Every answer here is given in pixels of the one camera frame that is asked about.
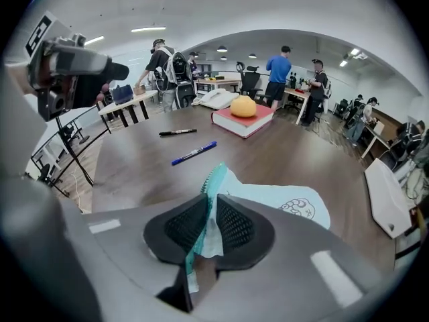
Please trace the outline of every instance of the white telephone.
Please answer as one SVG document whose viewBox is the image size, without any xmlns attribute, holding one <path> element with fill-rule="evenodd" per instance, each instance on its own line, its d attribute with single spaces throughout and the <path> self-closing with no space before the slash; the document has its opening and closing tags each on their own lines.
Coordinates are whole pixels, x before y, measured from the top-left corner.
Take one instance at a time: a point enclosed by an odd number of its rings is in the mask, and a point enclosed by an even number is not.
<svg viewBox="0 0 429 322">
<path fill-rule="evenodd" d="M 239 93 L 228 92 L 226 89 L 214 89 L 206 93 L 202 98 L 195 98 L 191 105 L 203 105 L 211 109 L 220 110 L 228 107 L 231 101 L 238 96 Z"/>
</svg>

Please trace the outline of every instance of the red book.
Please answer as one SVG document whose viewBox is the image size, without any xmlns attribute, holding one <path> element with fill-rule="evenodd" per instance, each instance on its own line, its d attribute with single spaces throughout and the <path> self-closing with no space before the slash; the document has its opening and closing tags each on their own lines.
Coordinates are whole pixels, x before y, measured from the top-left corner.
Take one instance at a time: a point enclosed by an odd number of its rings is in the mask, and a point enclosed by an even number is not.
<svg viewBox="0 0 429 322">
<path fill-rule="evenodd" d="M 248 138 L 273 119 L 274 111 L 269 107 L 256 104 L 256 114 L 249 118 L 235 117 L 231 109 L 222 109 L 212 113 L 212 122 L 242 138 Z"/>
</svg>

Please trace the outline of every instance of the blue pen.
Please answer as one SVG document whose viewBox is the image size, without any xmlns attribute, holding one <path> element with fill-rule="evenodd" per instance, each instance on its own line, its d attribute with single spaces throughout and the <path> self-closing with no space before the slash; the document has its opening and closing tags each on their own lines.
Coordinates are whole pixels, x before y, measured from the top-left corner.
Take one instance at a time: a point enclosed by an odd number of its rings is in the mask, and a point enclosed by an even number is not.
<svg viewBox="0 0 429 322">
<path fill-rule="evenodd" d="M 195 156 L 197 154 L 205 152 L 208 149 L 214 148 L 216 145 L 217 145 L 217 142 L 213 141 L 213 142 L 211 142 L 209 144 L 206 144 L 205 146 L 202 146 L 201 148 L 195 149 L 195 150 L 191 151 L 189 154 L 187 154 L 185 156 L 182 156 L 181 158 L 178 158 L 178 159 L 175 159 L 174 161 L 172 161 L 172 166 L 174 166 L 176 164 L 179 164 L 179 163 L 181 163 L 181 162 L 183 162 L 183 161 L 185 161 L 185 160 L 187 160 L 187 159 L 189 159 L 189 158 L 191 158 L 191 157 L 193 157 L 193 156 Z"/>
</svg>

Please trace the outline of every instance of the recessed light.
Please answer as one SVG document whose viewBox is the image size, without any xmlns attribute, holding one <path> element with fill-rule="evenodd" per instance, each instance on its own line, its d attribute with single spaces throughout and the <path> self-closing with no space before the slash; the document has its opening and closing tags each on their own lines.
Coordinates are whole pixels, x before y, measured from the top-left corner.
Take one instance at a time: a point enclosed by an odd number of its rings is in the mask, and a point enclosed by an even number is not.
<svg viewBox="0 0 429 322">
<path fill-rule="evenodd" d="M 99 40 L 104 40 L 104 39 L 105 39 L 104 36 L 100 36 L 100 37 L 94 38 L 93 40 L 86 41 L 85 45 L 87 46 L 88 44 L 91 44 L 91 43 L 94 43 L 94 42 L 98 42 Z"/>
<path fill-rule="evenodd" d="M 140 32 L 140 31 L 155 31 L 155 30 L 165 30 L 165 26 L 151 26 L 150 28 L 141 28 L 141 29 L 132 29 L 131 32 Z"/>
</svg>

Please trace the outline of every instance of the marker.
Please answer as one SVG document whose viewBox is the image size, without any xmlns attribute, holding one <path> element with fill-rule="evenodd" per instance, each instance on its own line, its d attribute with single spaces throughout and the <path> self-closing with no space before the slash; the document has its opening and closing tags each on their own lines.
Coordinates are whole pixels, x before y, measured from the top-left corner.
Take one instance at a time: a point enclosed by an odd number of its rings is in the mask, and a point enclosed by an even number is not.
<svg viewBox="0 0 429 322">
<path fill-rule="evenodd" d="M 190 132 L 196 132 L 196 129 L 165 131 L 165 132 L 160 132 L 160 136 L 170 136 L 170 135 L 177 135 L 178 133 L 190 133 Z"/>
<path fill-rule="evenodd" d="M 214 148 L 217 145 L 216 141 L 213 141 L 209 144 L 206 144 L 205 146 L 202 146 L 201 148 L 195 149 L 193 151 L 191 151 L 190 153 L 188 153 L 185 156 L 182 156 L 181 158 L 175 159 L 174 161 L 172 161 L 172 166 L 175 166 L 197 154 L 201 154 L 202 152 L 205 152 L 206 150 L 209 150 L 211 148 Z"/>
</svg>

